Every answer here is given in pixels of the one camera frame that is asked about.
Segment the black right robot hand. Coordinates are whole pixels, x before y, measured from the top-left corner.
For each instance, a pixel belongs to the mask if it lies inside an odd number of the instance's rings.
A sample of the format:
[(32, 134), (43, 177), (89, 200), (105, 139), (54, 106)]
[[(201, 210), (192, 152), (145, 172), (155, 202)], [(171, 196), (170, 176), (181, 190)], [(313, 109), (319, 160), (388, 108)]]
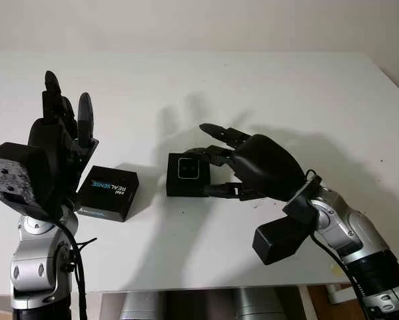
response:
[(210, 145), (189, 149), (184, 154), (217, 167), (227, 165), (240, 180), (206, 185), (203, 187), (206, 196), (241, 201), (265, 197), (289, 201), (306, 183), (306, 175), (297, 160), (270, 137), (249, 135), (212, 123), (199, 127), (228, 148)]

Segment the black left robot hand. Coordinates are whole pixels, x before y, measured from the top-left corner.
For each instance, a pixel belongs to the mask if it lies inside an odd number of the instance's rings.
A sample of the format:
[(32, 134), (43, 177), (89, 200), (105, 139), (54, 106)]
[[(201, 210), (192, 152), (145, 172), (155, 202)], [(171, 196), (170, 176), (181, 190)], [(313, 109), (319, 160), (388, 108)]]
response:
[(45, 72), (42, 92), (43, 116), (31, 127), (28, 145), (43, 150), (50, 170), (50, 181), (39, 205), (47, 220), (59, 220), (61, 206), (76, 201), (77, 187), (99, 141), (93, 137), (94, 116), (87, 92), (79, 98), (78, 113), (65, 97), (57, 76)]

